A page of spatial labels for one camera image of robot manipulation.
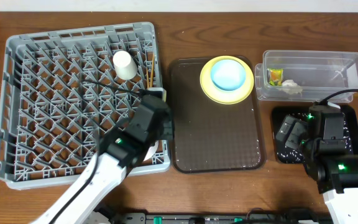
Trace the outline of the white tissue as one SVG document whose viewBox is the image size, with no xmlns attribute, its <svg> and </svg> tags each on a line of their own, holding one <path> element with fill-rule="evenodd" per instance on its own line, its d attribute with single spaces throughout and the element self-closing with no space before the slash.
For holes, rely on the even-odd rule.
<svg viewBox="0 0 358 224">
<path fill-rule="evenodd" d="M 299 94 L 303 91 L 302 87 L 295 83 L 293 80 L 285 80 L 282 83 L 282 91 L 289 95 Z"/>
</svg>

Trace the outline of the yellow green snack wrapper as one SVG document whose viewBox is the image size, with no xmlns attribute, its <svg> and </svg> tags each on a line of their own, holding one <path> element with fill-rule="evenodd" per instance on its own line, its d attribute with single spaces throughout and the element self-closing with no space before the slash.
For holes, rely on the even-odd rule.
<svg viewBox="0 0 358 224">
<path fill-rule="evenodd" d="M 268 83 L 272 86 L 282 86 L 283 69 L 282 68 L 268 68 L 267 69 Z"/>
</svg>

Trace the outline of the white cup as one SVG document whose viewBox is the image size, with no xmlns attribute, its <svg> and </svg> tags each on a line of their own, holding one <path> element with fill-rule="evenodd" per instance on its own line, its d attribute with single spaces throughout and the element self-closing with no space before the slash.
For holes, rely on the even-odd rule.
<svg viewBox="0 0 358 224">
<path fill-rule="evenodd" d="M 137 65 L 130 53 L 120 50 L 112 58 L 116 75 L 122 80 L 133 79 L 137 75 Z"/>
</svg>

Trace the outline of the grey dishwasher rack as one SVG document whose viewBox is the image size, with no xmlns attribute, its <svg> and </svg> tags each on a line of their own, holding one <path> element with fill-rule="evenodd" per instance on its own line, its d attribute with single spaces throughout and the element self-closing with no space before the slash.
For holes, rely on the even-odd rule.
<svg viewBox="0 0 358 224">
<path fill-rule="evenodd" d="M 137 75 L 116 75 L 130 53 Z M 0 96 L 0 180 L 15 190 L 70 184 L 96 153 L 94 132 L 130 118 L 147 88 L 162 86 L 155 27 L 135 22 L 13 35 L 6 41 Z"/>
</svg>

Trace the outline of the white bowl with food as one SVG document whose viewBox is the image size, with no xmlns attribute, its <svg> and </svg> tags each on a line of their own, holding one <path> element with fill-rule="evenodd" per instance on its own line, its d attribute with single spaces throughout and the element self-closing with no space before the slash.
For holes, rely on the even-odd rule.
<svg viewBox="0 0 358 224">
<path fill-rule="evenodd" d="M 144 157 L 144 161 L 149 160 L 157 152 L 158 145 L 159 145 L 159 141 L 155 141 L 154 145 L 149 147 Z"/>
</svg>

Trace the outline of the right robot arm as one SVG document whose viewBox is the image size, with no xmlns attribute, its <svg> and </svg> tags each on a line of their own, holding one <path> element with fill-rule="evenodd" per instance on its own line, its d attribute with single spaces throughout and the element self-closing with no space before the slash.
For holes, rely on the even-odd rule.
<svg viewBox="0 0 358 224">
<path fill-rule="evenodd" d="M 272 110 L 275 151 L 302 164 L 333 223 L 358 223 L 358 123 L 350 106 L 314 103 Z"/>
</svg>

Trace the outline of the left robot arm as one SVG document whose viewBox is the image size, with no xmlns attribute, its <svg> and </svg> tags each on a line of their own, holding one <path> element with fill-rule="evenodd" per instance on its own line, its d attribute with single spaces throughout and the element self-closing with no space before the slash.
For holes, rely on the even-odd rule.
<svg viewBox="0 0 358 224">
<path fill-rule="evenodd" d="M 142 94 L 133 118 L 123 119 L 96 143 L 98 152 L 86 169 L 36 223 L 85 223 L 99 202 L 143 163 L 149 149 L 168 138 L 173 118 L 166 90 L 152 87 Z"/>
</svg>

